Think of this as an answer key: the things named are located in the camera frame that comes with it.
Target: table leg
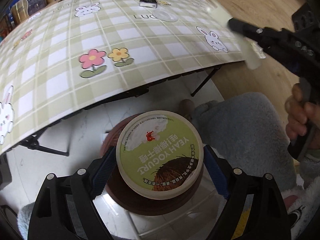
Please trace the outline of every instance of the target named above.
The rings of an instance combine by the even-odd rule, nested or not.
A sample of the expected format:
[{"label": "table leg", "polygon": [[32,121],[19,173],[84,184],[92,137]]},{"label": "table leg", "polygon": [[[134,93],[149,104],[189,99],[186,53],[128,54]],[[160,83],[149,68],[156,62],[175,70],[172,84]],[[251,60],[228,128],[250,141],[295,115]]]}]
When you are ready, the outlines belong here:
[{"label": "table leg", "polygon": [[45,130],[47,130],[47,128],[49,128],[49,127],[44,127],[41,130],[39,130],[38,132],[36,132],[35,134],[27,137],[26,139],[21,141],[19,143],[19,145],[21,145],[23,147],[27,147],[30,150],[38,150],[38,151],[41,151],[41,152],[52,153],[52,154],[57,154],[57,155],[62,155],[62,156],[67,156],[68,157],[69,156],[69,151],[61,152],[61,151],[58,151],[58,150],[54,150],[54,149],[51,149],[51,148],[47,148],[47,147],[41,146],[39,144],[38,139],[45,132]]},{"label": "table leg", "polygon": [[196,88],[196,90],[191,93],[191,96],[194,97],[196,95],[196,93],[199,92],[199,90],[210,80],[210,78],[212,78],[212,76],[221,68],[221,66],[217,66],[215,67],[210,74],[204,79],[204,81]]}]

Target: green plaid pattern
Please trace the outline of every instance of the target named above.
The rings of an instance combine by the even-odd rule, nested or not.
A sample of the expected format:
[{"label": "green plaid pattern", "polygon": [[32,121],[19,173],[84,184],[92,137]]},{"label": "green plaid pattern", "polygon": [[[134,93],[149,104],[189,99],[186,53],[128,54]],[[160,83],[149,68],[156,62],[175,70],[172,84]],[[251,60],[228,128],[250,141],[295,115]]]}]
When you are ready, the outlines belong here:
[{"label": "green plaid pattern", "polygon": [[[177,22],[155,19],[154,9],[140,7],[139,0],[64,0],[10,33],[0,48],[0,97],[14,87],[15,118],[1,153],[102,99],[172,75],[243,60],[233,34],[207,13],[212,5],[205,0],[162,1],[171,5],[158,7],[175,13]],[[75,16],[76,8],[94,3],[99,3],[99,11]],[[214,50],[197,26],[217,33],[228,53]],[[30,30],[31,35],[13,49]],[[115,48],[127,48],[134,62],[115,66],[108,58]],[[106,52],[103,65],[107,67],[83,78],[79,58],[91,49]]]}]

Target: green label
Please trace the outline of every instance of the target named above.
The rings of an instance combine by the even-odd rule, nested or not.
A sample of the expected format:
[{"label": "green label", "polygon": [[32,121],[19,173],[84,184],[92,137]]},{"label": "green label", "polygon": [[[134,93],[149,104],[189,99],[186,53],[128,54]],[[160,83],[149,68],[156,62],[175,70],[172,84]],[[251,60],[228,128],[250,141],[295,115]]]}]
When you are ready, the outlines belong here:
[{"label": "green label", "polygon": [[125,173],[140,187],[171,190],[181,186],[196,169],[199,143],[180,119],[151,115],[127,130],[120,159]]}]

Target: plaid tablecloth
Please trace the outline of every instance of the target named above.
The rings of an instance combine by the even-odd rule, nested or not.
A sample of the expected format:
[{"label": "plaid tablecloth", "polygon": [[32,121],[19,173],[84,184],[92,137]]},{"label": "plaid tablecloth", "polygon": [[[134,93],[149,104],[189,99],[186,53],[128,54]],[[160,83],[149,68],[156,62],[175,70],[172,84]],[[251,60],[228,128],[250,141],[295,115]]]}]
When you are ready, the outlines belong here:
[{"label": "plaid tablecloth", "polygon": [[156,19],[139,0],[64,0],[10,33],[0,44],[0,152],[123,91],[243,60],[205,0],[158,1],[178,21]]}]

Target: flower sticker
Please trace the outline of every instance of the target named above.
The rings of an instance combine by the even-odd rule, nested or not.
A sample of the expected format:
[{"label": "flower sticker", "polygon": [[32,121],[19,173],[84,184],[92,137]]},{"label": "flower sticker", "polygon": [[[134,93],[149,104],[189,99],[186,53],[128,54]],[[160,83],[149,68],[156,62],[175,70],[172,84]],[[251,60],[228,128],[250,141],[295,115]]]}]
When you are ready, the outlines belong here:
[{"label": "flower sticker", "polygon": [[156,0],[157,4],[163,4],[163,5],[171,5],[170,3],[166,2],[166,1],[160,1],[160,0]]},{"label": "flower sticker", "polygon": [[104,63],[104,56],[107,53],[105,51],[98,51],[96,49],[89,50],[88,54],[83,54],[79,58],[79,62],[82,63],[83,69],[92,68],[92,70],[85,70],[80,73],[80,77],[90,78],[96,76],[106,70],[107,66],[102,65]]},{"label": "flower sticker", "polygon": [[111,58],[115,63],[116,67],[123,67],[130,65],[134,62],[133,58],[129,58],[130,55],[128,53],[128,50],[126,48],[121,49],[113,49],[112,52],[108,54],[108,58]]},{"label": "flower sticker", "polygon": [[7,40],[2,40],[2,41],[0,42],[0,48],[1,48],[2,45],[5,44],[6,42],[7,42]]},{"label": "flower sticker", "polygon": [[19,45],[19,43],[20,43],[21,41],[23,41],[23,40],[25,40],[26,38],[28,38],[28,37],[31,35],[31,33],[32,33],[32,29],[31,29],[30,31],[27,31],[19,40],[17,40],[17,41],[14,43],[12,50],[15,49],[15,48]]}]

